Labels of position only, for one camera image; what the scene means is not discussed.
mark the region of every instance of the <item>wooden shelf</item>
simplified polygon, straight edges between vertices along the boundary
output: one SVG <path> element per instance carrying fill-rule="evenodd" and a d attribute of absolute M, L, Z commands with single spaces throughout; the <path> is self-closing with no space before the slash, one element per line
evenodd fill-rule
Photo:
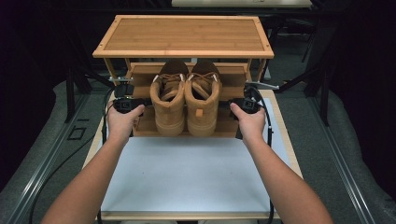
<path fill-rule="evenodd" d="M 152 80 L 158 75 L 164 63 L 131 63 L 131 70 L 128 71 L 127 77 L 134 80 L 134 98 L 149 98 L 149 87 Z M 189 70 L 193 68 L 195 63 L 186 63 Z M 228 101 L 233 98 L 241 98 L 244 96 L 243 90 L 245 82 L 251 80 L 246 63 L 215 63 L 219 69 L 220 80 L 222 82 L 222 91 L 220 100 Z M 218 121 L 213 137 L 235 137 L 237 130 L 237 122 L 230 116 L 229 108 L 219 108 Z M 135 136 L 161 136 L 155 125 L 154 107 L 148 106 L 145 109 L 143 117 L 140 117 L 134 124 Z M 187 130 L 187 125 L 179 136 L 191 136 Z"/>

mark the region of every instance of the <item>cable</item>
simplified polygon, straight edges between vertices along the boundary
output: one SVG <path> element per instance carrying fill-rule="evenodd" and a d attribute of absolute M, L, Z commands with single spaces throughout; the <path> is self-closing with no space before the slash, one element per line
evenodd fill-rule
<path fill-rule="evenodd" d="M 107 112 L 108 112 L 108 110 L 107 110 L 107 112 L 106 112 L 106 106 L 107 106 L 106 102 L 107 102 L 108 95 L 109 95 L 113 90 L 114 90 L 114 88 L 110 88 L 110 89 L 107 91 L 107 93 L 106 93 L 106 95 L 105 95 L 105 97 L 104 97 L 102 114 L 103 114 L 103 118 L 104 118 L 104 126 L 105 126 L 105 127 L 106 127 L 106 116 L 107 116 Z M 84 142 L 84 143 L 83 143 L 78 149 L 76 149 L 72 154 L 70 154 L 65 160 L 63 160 L 63 161 L 61 162 L 61 164 L 59 164 L 58 167 L 56 167 L 55 170 L 54 170 L 54 171 L 47 177 L 47 179 L 43 182 L 43 184 L 41 185 L 41 187 L 40 187 L 40 189 L 38 190 L 37 194 L 35 195 L 35 198 L 34 198 L 34 200 L 33 200 L 32 206 L 31 206 L 31 208 L 30 208 L 30 215 L 29 215 L 29 223 L 30 223 L 30 224 L 33 223 L 33 215 L 34 215 L 34 212 L 35 212 L 35 205 L 36 205 L 36 203 L 37 203 L 37 201 L 38 201 L 38 197 L 39 197 L 39 195 L 41 194 L 43 188 L 48 184 L 48 182 L 49 182 L 50 179 L 55 175 L 55 173 L 58 172 L 58 171 L 61 169 L 61 167 L 62 167 L 68 160 L 70 160 L 70 158 L 72 158 L 74 155 L 76 155 L 76 154 L 77 154 L 83 147 L 85 147 L 85 145 L 87 145 L 94 137 L 95 137 L 95 134 L 94 134 L 93 136 L 91 136 L 86 142 Z M 99 210 L 99 213 L 98 213 L 98 222 L 99 222 L 99 224 L 102 223 L 102 218 L 101 218 L 100 215 L 101 215 L 101 211 Z"/>
<path fill-rule="evenodd" d="M 267 122 L 268 122 L 267 144 L 270 147 L 272 145 L 272 134 L 273 134 L 273 131 L 272 131 L 272 124 L 271 124 L 271 119 L 270 119 L 270 114 L 268 112 L 268 108 L 267 108 L 267 106 L 266 106 L 266 104 L 264 102 L 262 94 L 256 88 L 251 87 L 251 88 L 247 88 L 247 90 L 255 91 L 255 93 L 256 93 L 255 98 L 260 98 L 258 101 L 262 102 L 262 107 L 264 108 L 265 117 L 267 118 Z M 274 220 L 274 212 L 275 212 L 274 210 L 275 210 L 274 205 L 273 205 L 273 203 L 272 203 L 272 201 L 270 199 L 270 216 L 268 217 L 267 224 L 271 224 L 273 222 L 273 220 Z"/>
<path fill-rule="evenodd" d="M 70 160 L 70 158 L 72 158 L 74 155 L 76 155 L 83 147 L 85 147 L 85 145 L 87 145 L 89 142 L 91 142 L 91 140 L 95 137 L 95 134 L 90 137 L 84 144 L 82 144 L 82 146 L 80 146 L 78 149 L 76 149 L 72 154 L 70 154 L 64 161 L 61 162 L 60 165 L 58 165 L 58 167 L 47 177 L 47 179 L 43 182 L 43 185 L 40 187 L 40 189 L 38 190 L 37 194 L 35 195 L 35 199 L 33 200 L 33 204 L 32 207 L 30 209 L 30 216 L 29 216 L 29 223 L 33 223 L 33 213 L 35 211 L 35 204 L 37 203 L 38 200 L 38 196 L 40 195 L 41 191 L 43 190 L 43 188 L 48 184 L 48 182 L 50 181 L 50 179 L 55 175 L 56 172 L 59 171 L 59 169 L 61 169 L 61 167 L 68 161 Z"/>
<path fill-rule="evenodd" d="M 103 115 L 103 124 L 102 124 L 102 145 L 105 143 L 105 141 L 107 140 L 107 120 L 106 120 L 106 117 L 107 117 L 107 113 L 108 113 L 108 110 L 111 108 L 109 108 L 108 110 L 107 110 L 107 112 L 106 112 L 106 107 L 107 107 L 107 102 L 108 102 L 108 95 L 111 93 L 111 92 L 113 92 L 114 91 L 114 89 L 115 89 L 115 87 L 113 86 L 113 87 L 111 87 L 107 92 L 106 92 L 106 94 L 105 94 L 105 97 L 104 97 L 104 99 L 103 99 L 103 104 L 102 104 L 102 115 Z M 99 223 L 99 224 L 102 224 L 103 223 L 103 221 L 102 221 L 102 210 L 101 210 L 101 208 L 99 208 L 99 211 L 98 211 L 98 214 L 96 215 L 96 219 L 97 219 L 97 222 Z"/>

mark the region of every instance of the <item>pair of boots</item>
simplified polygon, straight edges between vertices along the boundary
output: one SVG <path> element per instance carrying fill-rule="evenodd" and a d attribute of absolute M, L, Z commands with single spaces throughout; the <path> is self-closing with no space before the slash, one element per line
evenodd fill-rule
<path fill-rule="evenodd" d="M 171 60 L 154 78 L 149 93 L 160 134 L 180 134 L 186 117 L 189 133 L 194 136 L 209 136 L 215 131 L 221 82 L 219 70 L 212 62 L 199 62 L 189 73 L 181 60 Z"/>

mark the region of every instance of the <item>metal rail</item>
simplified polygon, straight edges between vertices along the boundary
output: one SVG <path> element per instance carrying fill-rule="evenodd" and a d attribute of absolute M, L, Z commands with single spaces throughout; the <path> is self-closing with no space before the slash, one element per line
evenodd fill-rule
<path fill-rule="evenodd" d="M 307 100 L 308 104 L 311 106 L 311 109 L 314 111 L 316 120 L 318 121 L 322 131 L 325 133 L 326 138 L 331 146 L 330 153 L 335 163 L 335 167 L 337 168 L 338 173 L 340 174 L 341 179 L 344 182 L 346 191 L 353 205 L 355 206 L 361 223 L 375 224 L 375 220 L 370 212 L 370 209 L 368 208 L 366 201 L 364 201 L 361 190 L 355 182 L 355 179 L 353 178 L 353 175 L 348 168 L 347 162 L 344 160 L 344 156 L 339 146 L 337 145 L 334 136 L 332 135 L 330 127 L 326 126 L 320 117 L 320 114 L 318 112 L 318 102 L 313 97 L 308 97 Z"/>
<path fill-rule="evenodd" d="M 26 213 L 29 211 L 32 202 L 35 199 L 35 196 L 42 187 L 47 176 L 50 174 L 50 169 L 52 168 L 52 165 L 55 163 L 59 155 L 60 148 L 64 142 L 64 139 L 67 137 L 67 133 L 69 133 L 69 131 L 73 128 L 72 124 L 76 120 L 76 117 L 83 108 L 83 106 L 87 103 L 88 98 L 89 95 L 81 94 L 76 104 L 75 116 L 71 119 L 71 122 L 65 123 L 64 126 L 62 127 L 48 155 L 38 165 L 37 169 L 33 173 L 25 189 L 23 190 L 23 193 L 21 194 L 21 197 L 18 200 L 15 209 L 12 212 L 11 216 L 9 217 L 7 223 L 23 222 L 23 218 L 26 215 Z"/>

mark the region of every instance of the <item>person's right hand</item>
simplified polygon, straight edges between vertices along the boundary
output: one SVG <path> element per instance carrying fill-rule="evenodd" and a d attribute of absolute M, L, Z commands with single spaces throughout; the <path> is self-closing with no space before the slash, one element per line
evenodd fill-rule
<path fill-rule="evenodd" d="M 264 108 L 261 107 L 255 114 L 246 113 L 235 103 L 231 103 L 230 108 L 239 119 L 239 128 L 245 145 L 254 139 L 263 140 L 262 132 L 265 125 Z"/>
<path fill-rule="evenodd" d="M 145 110 L 144 105 L 139 105 L 134 110 L 122 114 L 113 106 L 113 101 L 107 105 L 108 139 L 117 139 L 118 142 L 126 144 L 129 140 L 134 120 Z"/>

